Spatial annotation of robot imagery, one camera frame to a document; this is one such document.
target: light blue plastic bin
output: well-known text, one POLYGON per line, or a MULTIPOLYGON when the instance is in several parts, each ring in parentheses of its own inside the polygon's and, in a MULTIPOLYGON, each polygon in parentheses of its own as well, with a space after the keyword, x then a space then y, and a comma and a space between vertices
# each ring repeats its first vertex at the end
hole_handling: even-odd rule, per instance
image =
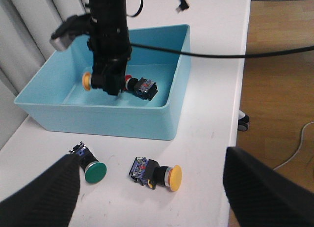
MULTIPOLYGON (((126 74, 157 83, 151 101, 129 92, 108 95, 101 89, 85 91, 81 78, 91 71, 93 55, 88 36, 75 39, 65 52, 55 52, 42 66, 15 104, 49 131, 111 135, 158 140, 175 137, 190 57, 133 48, 126 74)), ((190 50, 189 26, 130 30, 132 43, 182 51, 190 50)))

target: green push button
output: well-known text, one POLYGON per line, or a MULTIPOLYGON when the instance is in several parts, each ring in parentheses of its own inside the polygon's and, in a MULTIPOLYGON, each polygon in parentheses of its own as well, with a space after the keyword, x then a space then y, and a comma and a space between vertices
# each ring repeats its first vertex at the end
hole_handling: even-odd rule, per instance
POLYGON ((101 181, 107 173, 107 167, 101 162, 92 162, 85 169, 85 180, 88 183, 101 181))

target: white cord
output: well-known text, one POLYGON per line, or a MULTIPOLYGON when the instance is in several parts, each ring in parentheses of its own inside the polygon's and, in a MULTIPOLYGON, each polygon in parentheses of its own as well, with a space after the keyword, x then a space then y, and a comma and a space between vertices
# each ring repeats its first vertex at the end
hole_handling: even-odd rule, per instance
POLYGON ((292 155, 290 158, 288 158, 285 162, 282 162, 280 165, 276 166, 273 170, 277 170, 278 168, 284 166, 285 164, 287 164, 288 162, 290 162, 290 161, 298 154, 298 152, 299 152, 300 149, 301 149, 302 143, 303 143, 303 136, 304 136, 303 134, 304 134, 304 130, 305 130, 305 128, 306 128, 308 125, 310 125, 310 124, 314 124, 314 121, 311 121, 311 122, 309 122, 309 123, 307 123, 307 124, 305 124, 305 125, 303 126, 303 128, 302 128, 302 130, 301 130, 300 144, 299 144, 298 148, 296 149, 296 151, 293 153, 293 155, 292 155))

